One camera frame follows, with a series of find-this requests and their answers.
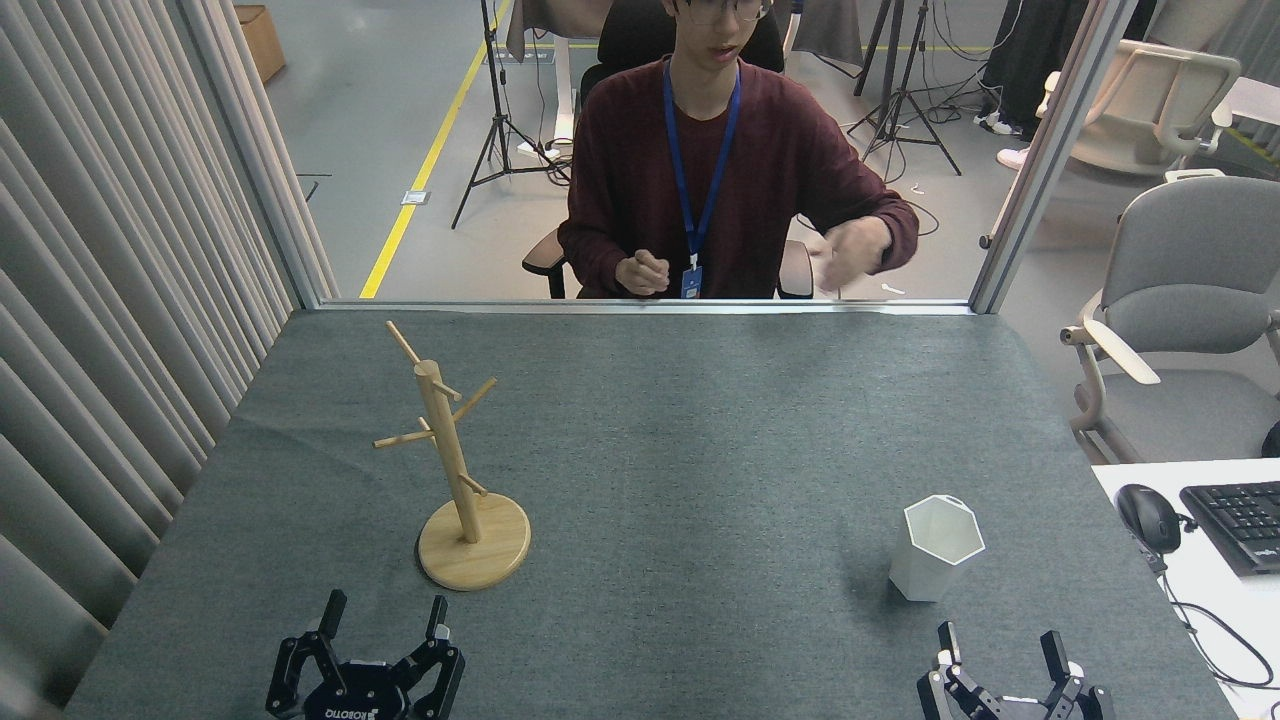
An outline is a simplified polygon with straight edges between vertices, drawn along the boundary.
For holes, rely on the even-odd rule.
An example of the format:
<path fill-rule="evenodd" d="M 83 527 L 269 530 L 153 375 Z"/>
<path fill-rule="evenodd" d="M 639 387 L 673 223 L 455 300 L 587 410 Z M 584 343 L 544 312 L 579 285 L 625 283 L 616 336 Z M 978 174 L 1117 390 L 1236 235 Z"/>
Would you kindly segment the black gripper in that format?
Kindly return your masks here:
<path fill-rule="evenodd" d="M 333 589 L 317 628 L 282 641 L 268 688 L 266 711 L 276 719 L 300 714 L 305 719 L 407 719 L 408 692 L 435 671 L 433 689 L 412 702 L 412 715 L 448 719 L 465 671 L 465 656 L 452 644 L 449 628 L 444 625 L 447 597 L 435 596 L 425 641 L 394 666 L 339 664 L 332 641 L 346 603 L 346 593 Z M 323 680 L 301 708 L 298 684 L 308 659 L 315 660 Z"/>
<path fill-rule="evenodd" d="M 1083 670 L 1068 660 L 1057 632 L 1042 634 L 1044 664 L 1055 683 L 1044 703 L 1033 698 L 996 700 L 964 670 L 955 624 L 941 623 L 937 634 L 940 652 L 934 666 L 918 680 L 924 719 L 954 719 L 951 701 L 968 719 L 1068 719 L 1074 710 L 1080 711 L 1082 719 L 1114 717 L 1112 693 L 1102 685 L 1085 685 Z"/>

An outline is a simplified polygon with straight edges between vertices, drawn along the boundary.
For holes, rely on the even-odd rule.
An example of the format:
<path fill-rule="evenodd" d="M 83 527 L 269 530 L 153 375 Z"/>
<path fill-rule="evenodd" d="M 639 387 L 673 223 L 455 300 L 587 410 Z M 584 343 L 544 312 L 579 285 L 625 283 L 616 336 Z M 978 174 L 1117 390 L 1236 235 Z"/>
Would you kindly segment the person's left hand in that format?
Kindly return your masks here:
<path fill-rule="evenodd" d="M 890 228 L 877 217 L 864 217 L 841 223 L 823 234 L 822 242 L 810 249 L 818 260 L 815 287 L 833 293 L 879 270 L 890 247 Z"/>

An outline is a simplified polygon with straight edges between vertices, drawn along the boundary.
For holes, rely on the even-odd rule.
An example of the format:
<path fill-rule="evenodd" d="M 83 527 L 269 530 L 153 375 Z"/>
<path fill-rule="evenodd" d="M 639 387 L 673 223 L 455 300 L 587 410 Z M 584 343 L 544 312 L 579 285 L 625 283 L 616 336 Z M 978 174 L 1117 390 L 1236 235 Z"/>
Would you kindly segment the person's right hand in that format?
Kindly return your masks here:
<path fill-rule="evenodd" d="M 635 296 L 653 296 L 669 287 L 669 261 L 645 249 L 622 259 L 614 266 L 616 281 Z"/>

